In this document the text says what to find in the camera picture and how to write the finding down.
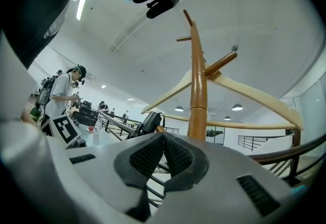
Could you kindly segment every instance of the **white bottle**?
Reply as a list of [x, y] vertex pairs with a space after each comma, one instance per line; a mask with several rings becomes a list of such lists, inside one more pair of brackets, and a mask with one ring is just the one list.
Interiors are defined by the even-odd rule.
[[97, 120], [95, 127], [94, 127], [94, 134], [99, 135], [100, 134], [100, 129], [101, 129], [102, 123]]

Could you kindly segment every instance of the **white shirt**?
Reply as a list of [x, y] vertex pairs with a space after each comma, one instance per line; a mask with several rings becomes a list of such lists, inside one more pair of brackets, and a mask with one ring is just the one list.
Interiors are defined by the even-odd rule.
[[66, 108], [66, 101], [54, 100], [53, 96], [69, 96], [71, 93], [72, 84], [73, 81], [71, 73], [62, 74], [56, 79], [50, 93], [50, 101], [45, 106], [45, 114], [50, 118], [55, 118], [62, 115]]

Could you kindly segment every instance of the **table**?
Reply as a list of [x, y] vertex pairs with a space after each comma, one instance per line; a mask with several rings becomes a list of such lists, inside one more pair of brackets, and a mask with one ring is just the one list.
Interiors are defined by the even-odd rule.
[[113, 134], [106, 132], [103, 128], [100, 129], [99, 135], [95, 135], [87, 131], [88, 126], [78, 125], [78, 129], [81, 131], [81, 137], [86, 141], [86, 145], [90, 146], [101, 146], [107, 144], [113, 144], [120, 142]]

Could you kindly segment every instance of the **white ceiling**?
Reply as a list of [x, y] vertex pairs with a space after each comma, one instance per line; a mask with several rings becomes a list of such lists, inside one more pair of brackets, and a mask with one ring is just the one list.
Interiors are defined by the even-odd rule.
[[[277, 98], [307, 72], [324, 40], [323, 24], [309, 0], [180, 0], [154, 20], [146, 18], [146, 4], [87, 0], [78, 21], [77, 6], [78, 1], [71, 2], [50, 46], [84, 65], [99, 86], [114, 86], [146, 103], [167, 92], [191, 68], [191, 43], [175, 41], [190, 34], [183, 9], [196, 21], [208, 64], [238, 44], [238, 58], [221, 72]], [[241, 121], [260, 107], [216, 85], [208, 86], [208, 100], [208, 111], [217, 121], [225, 116]], [[159, 108], [186, 116], [189, 101], [187, 89]], [[236, 103], [244, 110], [233, 112]], [[177, 105], [185, 112], [175, 112]]]

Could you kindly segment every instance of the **railing post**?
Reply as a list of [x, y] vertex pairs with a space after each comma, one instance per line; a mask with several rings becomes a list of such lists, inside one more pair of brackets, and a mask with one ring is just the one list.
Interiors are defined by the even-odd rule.
[[[292, 147], [296, 147], [300, 145], [301, 141], [301, 131], [298, 129], [294, 130], [294, 135], [292, 137]], [[295, 176], [297, 166], [299, 163], [299, 158], [300, 156], [297, 156], [293, 159], [291, 159], [291, 164], [290, 164], [290, 173], [289, 173], [289, 183], [293, 182], [293, 178]]]

